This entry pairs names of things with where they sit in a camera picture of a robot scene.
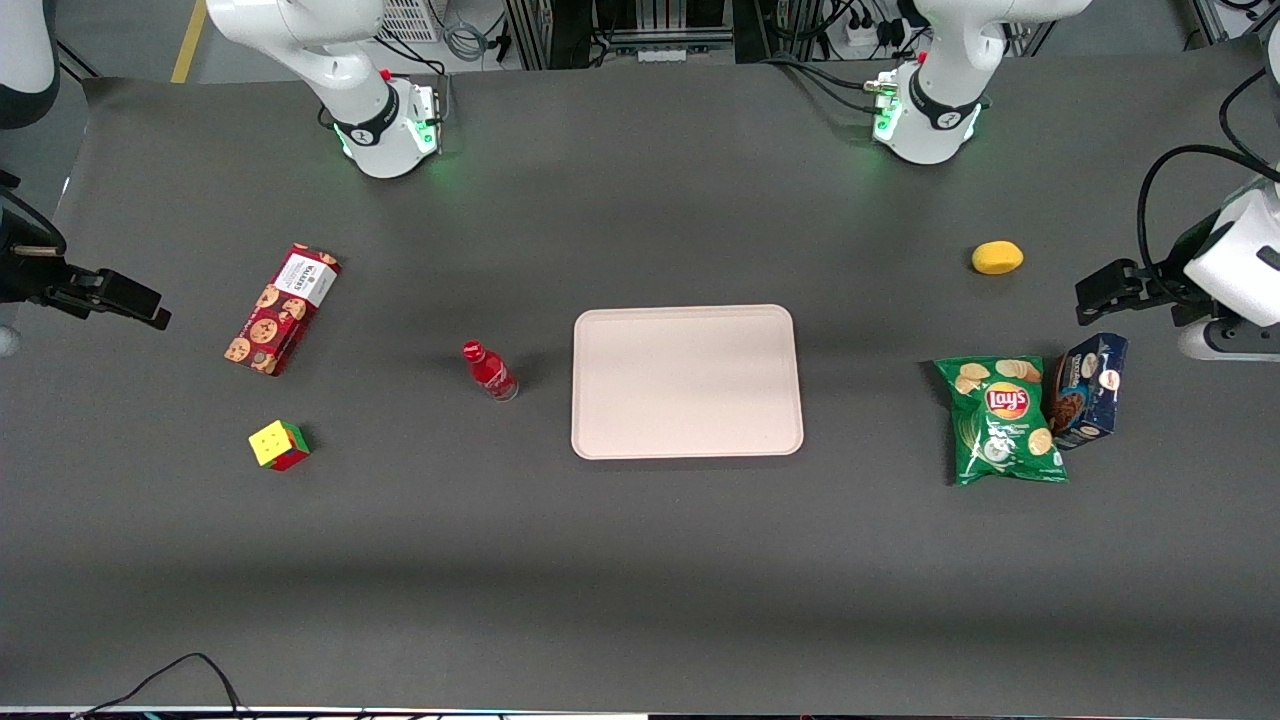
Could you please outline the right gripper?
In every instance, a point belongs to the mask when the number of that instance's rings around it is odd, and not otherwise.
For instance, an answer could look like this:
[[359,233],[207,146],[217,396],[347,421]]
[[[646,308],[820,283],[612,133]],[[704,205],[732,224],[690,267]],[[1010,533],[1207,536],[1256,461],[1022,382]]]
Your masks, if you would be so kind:
[[165,331],[172,313],[161,306],[163,296],[111,269],[96,272],[69,266],[67,277],[47,287],[44,261],[13,252],[14,246],[46,249],[44,232],[8,232],[1,241],[1,304],[35,304],[68,314],[110,313]]

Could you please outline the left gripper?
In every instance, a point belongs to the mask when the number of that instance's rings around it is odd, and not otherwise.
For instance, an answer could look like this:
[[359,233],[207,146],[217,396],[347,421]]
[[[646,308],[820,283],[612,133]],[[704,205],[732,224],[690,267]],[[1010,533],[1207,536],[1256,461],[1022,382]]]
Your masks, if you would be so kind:
[[[1247,184],[1220,208],[1206,245],[1185,275],[1225,307],[1260,327],[1279,320],[1279,201],[1276,184]],[[1167,261],[1116,259],[1075,283],[1076,322],[1091,325],[1123,311],[1190,305]]]

